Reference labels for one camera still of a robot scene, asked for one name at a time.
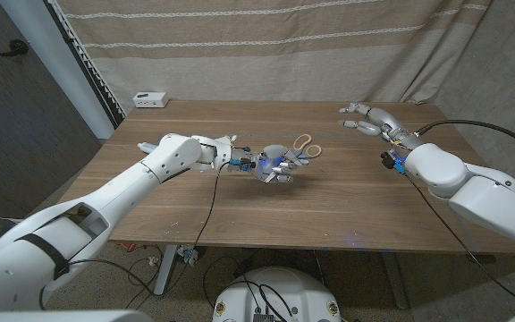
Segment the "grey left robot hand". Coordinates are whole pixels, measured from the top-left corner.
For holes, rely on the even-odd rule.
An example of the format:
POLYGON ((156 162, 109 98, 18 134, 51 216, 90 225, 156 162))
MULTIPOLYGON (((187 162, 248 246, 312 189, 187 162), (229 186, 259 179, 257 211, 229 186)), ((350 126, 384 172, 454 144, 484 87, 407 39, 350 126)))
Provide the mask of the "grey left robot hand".
POLYGON ((250 173, 262 182, 293 182, 291 171, 299 166, 308 165, 306 152, 283 145, 266 146, 251 161, 255 167, 250 173))

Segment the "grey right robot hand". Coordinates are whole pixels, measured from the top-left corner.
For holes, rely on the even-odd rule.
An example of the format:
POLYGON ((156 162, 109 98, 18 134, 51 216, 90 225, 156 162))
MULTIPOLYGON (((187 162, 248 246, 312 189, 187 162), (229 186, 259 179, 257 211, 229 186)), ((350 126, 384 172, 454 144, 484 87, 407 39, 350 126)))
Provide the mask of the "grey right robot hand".
POLYGON ((340 113, 356 113, 365 117, 365 121, 339 120, 342 127, 352 128, 368 136, 381 136, 393 145, 414 149, 423 144, 415 133, 409 132, 394 116, 381 108, 370 107, 361 103, 351 103, 341 108, 340 113))

